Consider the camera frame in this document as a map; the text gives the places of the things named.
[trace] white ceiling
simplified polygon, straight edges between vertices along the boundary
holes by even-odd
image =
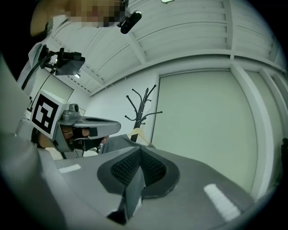
[[[131,12],[143,17],[127,34],[119,28],[57,28],[47,45],[80,52],[86,58],[81,78],[61,78],[93,95],[143,68],[196,54],[226,54],[285,66],[272,31],[256,10],[241,0],[130,0]],[[63,20],[58,17],[55,25]]]

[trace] wooden clothes hanger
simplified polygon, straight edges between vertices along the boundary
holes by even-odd
[[[128,136],[133,136],[133,135],[140,135],[140,137],[142,137],[142,139],[149,145],[150,144],[150,141],[147,140],[147,138],[145,137],[142,129],[140,128],[135,128],[131,133],[128,134]]]

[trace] black coat rack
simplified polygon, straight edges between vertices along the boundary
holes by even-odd
[[[138,111],[137,111],[135,105],[133,104],[133,102],[131,101],[131,99],[129,98],[129,96],[128,95],[126,96],[128,98],[128,100],[130,101],[130,103],[132,104],[133,108],[134,108],[134,111],[136,113],[136,118],[132,120],[128,116],[125,116],[125,117],[127,119],[131,120],[131,121],[135,121],[134,129],[135,128],[140,128],[140,126],[142,124],[145,124],[145,123],[143,123],[143,121],[146,120],[148,116],[153,115],[153,114],[162,113],[162,111],[161,112],[156,112],[156,113],[149,113],[149,114],[145,115],[144,117],[142,117],[146,102],[147,101],[151,102],[151,100],[149,100],[148,97],[149,97],[150,93],[155,89],[155,87],[156,87],[156,85],[154,85],[154,87],[151,89],[151,91],[149,93],[148,93],[149,88],[147,88],[146,91],[145,91],[145,95],[144,95],[143,99],[142,99],[141,95],[136,90],[132,89],[132,91],[137,93],[139,95],[139,97],[140,97],[140,106],[139,106]],[[132,135],[131,136],[131,141],[136,142],[137,137],[138,137],[138,134]]]

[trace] gray garment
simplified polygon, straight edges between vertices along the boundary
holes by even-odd
[[[144,146],[144,145],[131,141],[126,134],[123,134],[120,136],[108,138],[106,144],[102,146],[99,154],[108,153],[108,152],[112,152],[112,151],[116,151],[120,149],[125,149],[127,147],[136,147],[136,146]],[[149,144],[146,147],[155,148],[154,145],[152,144]]]

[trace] ceiling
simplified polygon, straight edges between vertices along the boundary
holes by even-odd
[[[282,69],[285,58],[273,32],[246,1],[130,0],[142,19],[127,34],[119,28],[82,27],[68,22],[56,28],[47,45],[85,57],[78,79],[61,78],[93,95],[113,82],[161,62],[199,54],[252,58]],[[55,19],[55,27],[63,17]]]

